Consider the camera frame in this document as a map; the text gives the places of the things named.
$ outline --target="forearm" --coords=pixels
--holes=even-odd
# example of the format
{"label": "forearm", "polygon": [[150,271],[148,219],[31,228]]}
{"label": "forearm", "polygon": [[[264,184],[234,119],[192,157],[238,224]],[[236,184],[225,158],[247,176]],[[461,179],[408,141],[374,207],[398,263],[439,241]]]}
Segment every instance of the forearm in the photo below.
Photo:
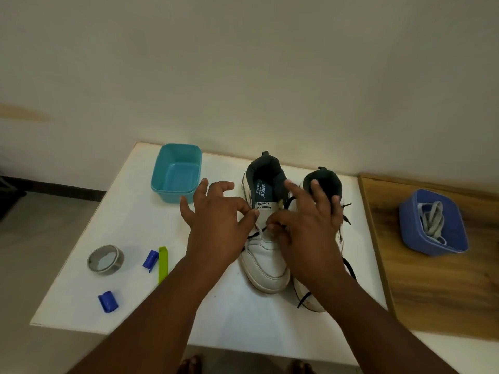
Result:
{"label": "forearm", "polygon": [[456,374],[350,276],[326,283],[316,298],[340,325],[365,374]]}
{"label": "forearm", "polygon": [[182,259],[168,277],[99,346],[78,363],[80,372],[175,372],[196,310],[210,287],[198,266]]}

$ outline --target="insole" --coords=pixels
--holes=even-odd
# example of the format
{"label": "insole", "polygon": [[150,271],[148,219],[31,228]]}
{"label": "insole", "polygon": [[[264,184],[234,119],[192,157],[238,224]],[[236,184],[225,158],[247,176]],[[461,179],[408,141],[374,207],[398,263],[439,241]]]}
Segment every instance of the insole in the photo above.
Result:
{"label": "insole", "polygon": [[273,187],[263,180],[256,180],[254,183],[255,188],[255,203],[258,202],[277,202],[273,196]]}

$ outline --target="floor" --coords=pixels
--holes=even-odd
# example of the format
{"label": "floor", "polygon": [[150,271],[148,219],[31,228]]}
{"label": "floor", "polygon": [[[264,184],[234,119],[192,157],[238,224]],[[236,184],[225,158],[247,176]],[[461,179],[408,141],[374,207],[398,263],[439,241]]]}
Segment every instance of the floor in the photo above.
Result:
{"label": "floor", "polygon": [[[65,373],[102,341],[102,335],[93,333],[29,326],[97,206],[93,201],[28,193],[0,221],[0,372]],[[208,374],[282,372],[290,363],[289,358],[197,346],[188,346],[185,357],[197,353]],[[352,366],[311,364],[317,374],[360,373]]]}

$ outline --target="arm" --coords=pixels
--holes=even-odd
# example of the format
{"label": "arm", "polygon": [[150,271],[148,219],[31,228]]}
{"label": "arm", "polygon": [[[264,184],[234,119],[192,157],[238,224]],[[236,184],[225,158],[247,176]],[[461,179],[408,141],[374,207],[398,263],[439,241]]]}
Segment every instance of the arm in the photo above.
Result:
{"label": "arm", "polygon": [[[208,195],[207,187],[204,178],[194,195],[196,213],[181,200],[191,227],[185,257],[71,374],[177,371],[200,303],[239,256],[258,216],[242,198],[223,197],[233,182],[213,183]],[[237,211],[245,215],[239,223]]]}
{"label": "arm", "polygon": [[313,197],[289,181],[286,187],[298,212],[272,214],[269,230],[293,275],[340,325],[362,371],[457,374],[346,273],[334,238],[343,221],[339,197],[330,202],[317,181]]}

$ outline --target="teal plastic container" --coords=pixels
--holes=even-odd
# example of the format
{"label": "teal plastic container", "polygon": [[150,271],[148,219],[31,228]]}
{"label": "teal plastic container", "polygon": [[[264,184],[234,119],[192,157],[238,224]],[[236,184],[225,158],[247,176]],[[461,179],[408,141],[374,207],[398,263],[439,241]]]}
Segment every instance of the teal plastic container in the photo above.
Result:
{"label": "teal plastic container", "polygon": [[184,195],[192,202],[201,175],[203,153],[197,145],[166,144],[159,150],[151,189],[167,203],[179,203]]}

